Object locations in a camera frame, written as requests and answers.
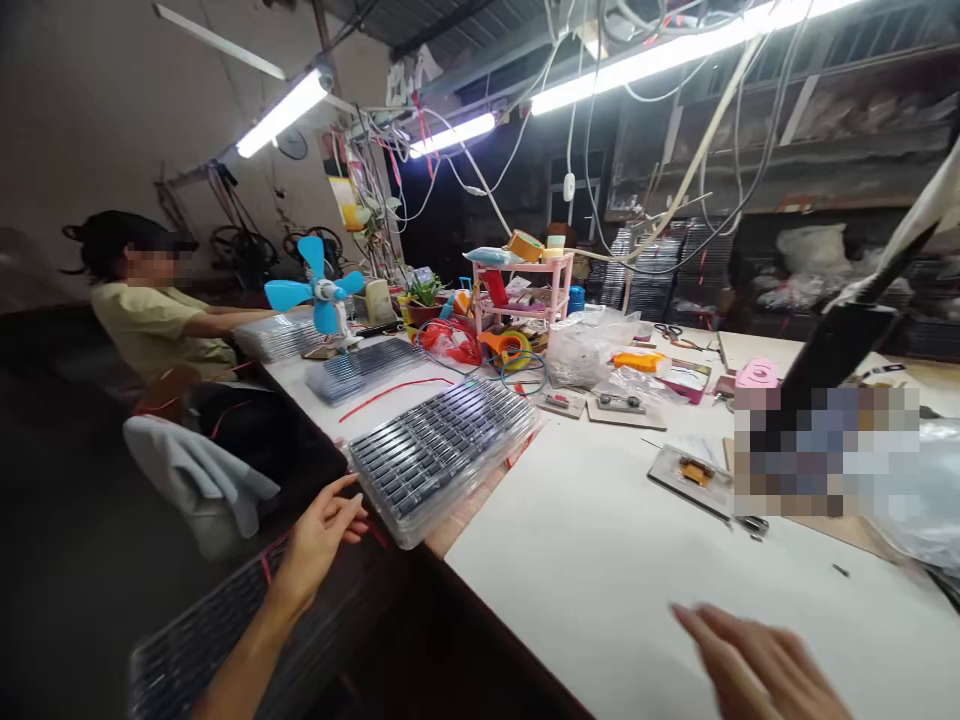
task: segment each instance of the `workbench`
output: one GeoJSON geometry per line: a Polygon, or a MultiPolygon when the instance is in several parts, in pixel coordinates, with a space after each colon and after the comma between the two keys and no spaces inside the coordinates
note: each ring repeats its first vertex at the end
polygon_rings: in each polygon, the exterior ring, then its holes
{"type": "MultiPolygon", "coordinates": [[[[799,350],[786,341],[719,335],[684,330],[701,347],[718,347],[722,337],[728,362],[771,357],[781,375],[799,350]]],[[[709,364],[711,387],[726,370],[719,353],[671,347],[659,335],[652,342],[671,357],[709,364]]],[[[293,358],[266,370],[335,441],[448,386],[404,387],[339,422],[388,387],[460,379],[424,363],[330,408],[304,384],[309,362],[293,358]]],[[[870,356],[861,369],[886,363],[870,356]]],[[[921,403],[960,414],[953,398],[906,382],[921,403]]],[[[579,420],[543,415],[542,431],[513,468],[491,468],[425,544],[594,717],[716,716],[712,686],[669,614],[671,601],[712,602],[790,627],[855,717],[956,716],[960,618],[917,568],[777,517],[758,543],[646,478],[664,443],[699,442],[721,452],[719,441],[732,437],[734,425],[723,403],[707,394],[699,406],[669,408],[665,432],[593,423],[586,411],[579,420]]]]}

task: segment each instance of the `small electric fan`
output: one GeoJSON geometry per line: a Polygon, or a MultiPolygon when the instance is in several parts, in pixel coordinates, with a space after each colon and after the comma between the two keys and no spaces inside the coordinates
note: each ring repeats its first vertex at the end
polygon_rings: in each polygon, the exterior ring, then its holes
{"type": "Polygon", "coordinates": [[[264,289],[270,307],[286,312],[313,298],[313,324],[317,332],[321,335],[340,333],[345,344],[357,341],[347,324],[343,301],[348,295],[363,290],[363,275],[354,271],[339,280],[324,278],[323,240],[316,236],[300,238],[297,249],[313,270],[314,279],[309,283],[295,280],[271,280],[266,283],[264,289]]]}

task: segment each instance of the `light fixture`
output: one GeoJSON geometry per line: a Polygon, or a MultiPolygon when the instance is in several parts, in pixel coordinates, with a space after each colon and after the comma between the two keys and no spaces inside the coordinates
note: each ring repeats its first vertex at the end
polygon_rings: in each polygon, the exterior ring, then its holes
{"type": "Polygon", "coordinates": [[[416,158],[421,155],[428,155],[434,150],[442,150],[445,147],[457,145],[461,141],[469,140],[470,138],[490,132],[496,127],[496,124],[497,119],[493,116],[493,113],[484,113],[479,117],[457,125],[452,130],[444,130],[442,133],[437,133],[433,137],[428,137],[426,143],[422,140],[413,143],[413,145],[410,146],[410,155],[416,158]]]}
{"type": "Polygon", "coordinates": [[[581,77],[561,83],[533,96],[534,115],[556,110],[571,103],[621,87],[624,83],[642,80],[691,60],[699,60],[713,53],[735,47],[758,34],[782,30],[841,10],[861,0],[783,0],[752,8],[728,25],[716,30],[684,35],[657,45],[623,60],[600,68],[598,73],[584,73],[581,77]]]}
{"type": "Polygon", "coordinates": [[[237,152],[240,157],[253,156],[257,150],[320,102],[326,94],[327,91],[320,84],[320,71],[314,68],[237,143],[237,152]]]}

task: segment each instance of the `flower pot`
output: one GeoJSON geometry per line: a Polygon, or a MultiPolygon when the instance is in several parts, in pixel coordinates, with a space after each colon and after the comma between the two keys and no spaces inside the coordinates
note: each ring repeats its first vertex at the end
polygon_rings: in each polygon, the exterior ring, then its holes
{"type": "Polygon", "coordinates": [[[407,305],[407,312],[410,313],[410,319],[412,320],[411,325],[417,328],[421,327],[428,320],[434,320],[440,317],[441,310],[443,310],[443,305],[434,305],[428,308],[420,307],[413,303],[407,305]]]}

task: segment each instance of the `scissors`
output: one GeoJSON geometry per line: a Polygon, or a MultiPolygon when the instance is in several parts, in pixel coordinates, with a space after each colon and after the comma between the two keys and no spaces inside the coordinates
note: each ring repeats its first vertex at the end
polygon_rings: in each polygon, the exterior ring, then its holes
{"type": "Polygon", "coordinates": [[[667,325],[665,323],[654,323],[654,329],[657,330],[665,340],[669,340],[670,344],[675,347],[684,347],[689,348],[690,350],[700,350],[701,352],[704,348],[700,347],[696,343],[690,340],[683,340],[680,336],[683,335],[683,328],[676,325],[667,325]]]}

